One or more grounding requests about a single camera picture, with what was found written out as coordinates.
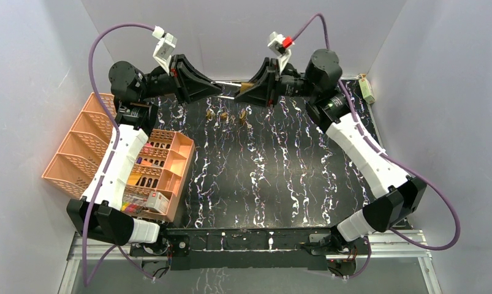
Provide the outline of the large brass padlock shackle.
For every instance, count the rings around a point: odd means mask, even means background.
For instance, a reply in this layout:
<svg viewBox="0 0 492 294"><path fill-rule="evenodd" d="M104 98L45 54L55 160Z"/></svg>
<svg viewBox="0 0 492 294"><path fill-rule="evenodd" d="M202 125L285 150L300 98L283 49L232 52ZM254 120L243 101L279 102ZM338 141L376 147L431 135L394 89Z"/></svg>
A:
<svg viewBox="0 0 492 294"><path fill-rule="evenodd" d="M214 84L221 86L222 93L217 95L218 98L233 100L236 95L253 87L254 84L246 81L214 81Z"/></svg>

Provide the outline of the small brass padlock shackle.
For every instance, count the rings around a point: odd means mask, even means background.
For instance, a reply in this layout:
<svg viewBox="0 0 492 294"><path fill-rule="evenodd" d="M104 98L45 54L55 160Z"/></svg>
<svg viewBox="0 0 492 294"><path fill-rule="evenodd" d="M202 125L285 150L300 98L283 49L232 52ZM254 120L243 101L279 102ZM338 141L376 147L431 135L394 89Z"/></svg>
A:
<svg viewBox="0 0 492 294"><path fill-rule="evenodd" d="M240 120L241 126L244 126L247 129L250 129L252 127L252 125L249 123L248 115L249 115L248 110L246 108L242 109L240 111L239 120Z"/></svg>

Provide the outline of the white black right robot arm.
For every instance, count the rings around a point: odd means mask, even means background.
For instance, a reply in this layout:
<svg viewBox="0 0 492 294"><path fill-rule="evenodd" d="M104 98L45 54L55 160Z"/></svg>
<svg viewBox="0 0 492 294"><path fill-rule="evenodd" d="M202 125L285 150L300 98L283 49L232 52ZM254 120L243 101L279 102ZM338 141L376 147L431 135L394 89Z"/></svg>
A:
<svg viewBox="0 0 492 294"><path fill-rule="evenodd" d="M355 240L386 232L418 207L426 184L385 158L385 151L366 134L350 99L341 92L337 54L318 49L304 73L265 58L259 71L234 94L239 103L274 107L283 97L307 97L311 121L348 155L364 176L376 200L331 228L331 246L348 253Z"/></svg>

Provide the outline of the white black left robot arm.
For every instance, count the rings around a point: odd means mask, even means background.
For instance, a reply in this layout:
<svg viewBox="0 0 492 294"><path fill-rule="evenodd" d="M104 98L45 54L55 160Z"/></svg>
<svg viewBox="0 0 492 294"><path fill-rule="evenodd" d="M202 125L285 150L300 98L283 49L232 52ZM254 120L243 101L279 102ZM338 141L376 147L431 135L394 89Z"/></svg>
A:
<svg viewBox="0 0 492 294"><path fill-rule="evenodd" d="M174 55L169 65L143 73L127 61L108 72L116 109L110 144L93 180L78 200L67 204L77 232L115 245L145 243L154 255L168 249L169 239L157 223L121 211L124 190L138 155L157 123L160 96L175 96L190 104L222 93L222 86L196 70L185 55Z"/></svg>

